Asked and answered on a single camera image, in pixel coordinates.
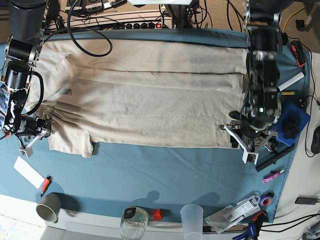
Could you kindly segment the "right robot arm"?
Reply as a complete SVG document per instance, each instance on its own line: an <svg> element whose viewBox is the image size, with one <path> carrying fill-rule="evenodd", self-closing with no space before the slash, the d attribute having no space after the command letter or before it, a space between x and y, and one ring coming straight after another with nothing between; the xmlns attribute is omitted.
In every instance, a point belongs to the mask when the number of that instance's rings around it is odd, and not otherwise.
<svg viewBox="0 0 320 240"><path fill-rule="evenodd" d="M47 4L46 0L8 2L11 35L0 72L0 129L5 137L15 135L18 138L20 155L27 158L33 154L32 146L36 141L53 133L50 122L35 114L45 91L43 77L35 68L44 44L42 30ZM33 109L24 112L33 76L39 80L39 100Z"/></svg>

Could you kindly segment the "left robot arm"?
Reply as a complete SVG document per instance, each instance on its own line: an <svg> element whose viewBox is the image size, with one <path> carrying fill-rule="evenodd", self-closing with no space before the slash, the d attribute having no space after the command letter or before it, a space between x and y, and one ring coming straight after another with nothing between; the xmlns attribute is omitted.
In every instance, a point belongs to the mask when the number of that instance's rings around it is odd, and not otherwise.
<svg viewBox="0 0 320 240"><path fill-rule="evenodd" d="M229 113L231 123L219 128L228 132L233 147L243 149L244 163L257 163L260 148L278 135L269 129L282 111L275 56L282 52L281 12L291 4L291 0L247 0L243 4L248 46L245 97L240 111Z"/></svg>

